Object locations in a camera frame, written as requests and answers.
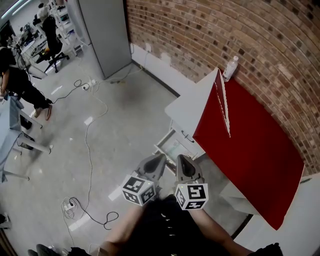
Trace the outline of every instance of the office chair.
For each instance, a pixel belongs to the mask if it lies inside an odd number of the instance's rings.
[[[49,60],[49,66],[44,72],[46,72],[52,65],[54,65],[55,72],[58,73],[57,61],[64,58],[69,60],[69,56],[65,55],[63,52],[58,54],[62,49],[62,42],[59,40],[59,38],[57,38],[55,18],[53,18],[52,16],[48,16],[42,24],[42,29],[45,32],[48,47],[50,50],[49,53],[45,56],[45,60]]]

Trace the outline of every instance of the clear water bottle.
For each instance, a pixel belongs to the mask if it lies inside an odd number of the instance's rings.
[[[237,66],[238,66],[238,56],[234,56],[232,60],[228,62],[228,65],[226,66],[226,69],[224,70],[222,77],[225,82],[228,82],[235,72]]]

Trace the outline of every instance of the forearm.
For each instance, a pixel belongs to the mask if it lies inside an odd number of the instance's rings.
[[[247,256],[252,251],[233,241],[230,235],[203,209],[189,211],[205,238],[221,244],[232,256]]]
[[[2,85],[1,85],[1,92],[4,94],[6,89],[7,89],[7,85],[9,82],[9,75],[10,75],[10,70],[8,69],[6,72],[3,73],[3,78],[2,78]]]
[[[106,250],[108,255],[116,255],[123,244],[125,244],[138,221],[140,220],[144,207],[133,205],[128,210],[127,214],[117,225],[110,231],[106,237],[106,241],[100,246],[103,250]]]

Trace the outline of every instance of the black handle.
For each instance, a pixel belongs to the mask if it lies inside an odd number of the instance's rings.
[[[183,134],[183,136],[184,136],[185,139],[187,139],[187,140],[190,141],[191,143],[195,143],[194,140],[188,139],[189,134],[188,134],[188,135],[184,135],[184,131],[183,131],[183,130],[181,130],[181,132],[182,132],[182,134]]]

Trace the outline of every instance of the red tablecloth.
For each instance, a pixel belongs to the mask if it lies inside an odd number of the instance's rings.
[[[225,92],[231,137],[213,86],[193,138],[277,230],[295,196],[304,163],[282,128],[234,79],[225,83]]]

